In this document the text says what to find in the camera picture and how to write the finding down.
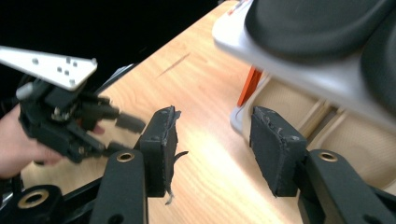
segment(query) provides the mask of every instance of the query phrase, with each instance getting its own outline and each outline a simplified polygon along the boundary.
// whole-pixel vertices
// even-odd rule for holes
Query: wooden surface
[[[296,198],[271,194],[252,150],[230,125],[250,65],[216,49],[211,30],[235,4],[224,2],[103,92],[146,122],[169,105],[181,111],[177,152],[190,153],[176,163],[173,202],[164,205],[167,195],[148,200],[150,223],[302,222]],[[137,140],[112,122],[102,125],[104,142],[132,147]],[[62,161],[45,168],[32,164],[22,174],[27,187],[54,184],[67,193],[101,176],[105,166],[106,159]]]

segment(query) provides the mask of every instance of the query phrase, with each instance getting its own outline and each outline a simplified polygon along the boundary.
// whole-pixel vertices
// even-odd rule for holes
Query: orange object
[[[261,77],[262,71],[258,70],[254,66],[251,66],[250,71],[248,72],[244,89],[242,89],[241,95],[239,96],[239,100],[237,103],[238,106],[242,106],[248,100],[251,94],[253,94],[253,92],[257,88],[257,85],[259,84]]]

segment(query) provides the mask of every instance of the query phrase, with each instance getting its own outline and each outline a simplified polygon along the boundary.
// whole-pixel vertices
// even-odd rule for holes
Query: beige container
[[[247,100],[242,111],[242,135],[247,141],[255,105],[274,110],[304,137],[308,137],[330,111],[325,101],[263,74],[260,86]]]
[[[396,133],[340,110],[308,146],[317,148],[345,157],[367,184],[396,193]]]

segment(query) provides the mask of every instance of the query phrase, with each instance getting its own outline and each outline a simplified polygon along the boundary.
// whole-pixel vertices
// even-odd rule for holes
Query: black round object
[[[372,95],[396,117],[396,9],[368,40],[361,73]]]
[[[321,61],[360,48],[395,6],[394,0],[254,0],[245,26],[279,57]]]

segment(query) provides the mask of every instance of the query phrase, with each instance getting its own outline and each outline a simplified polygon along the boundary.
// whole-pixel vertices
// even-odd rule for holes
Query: light wood tabletop
[[[301,223],[296,198],[275,198],[248,143],[233,131],[230,114],[250,64],[217,49],[212,27],[234,6],[226,1],[167,43],[103,92],[114,106],[149,122],[155,111],[174,105],[177,152],[189,151],[175,165],[175,199],[148,199],[150,223]],[[137,134],[103,121],[104,142],[133,146]],[[31,164],[22,173],[26,187],[53,184],[70,192],[100,177],[106,159],[54,167]]]

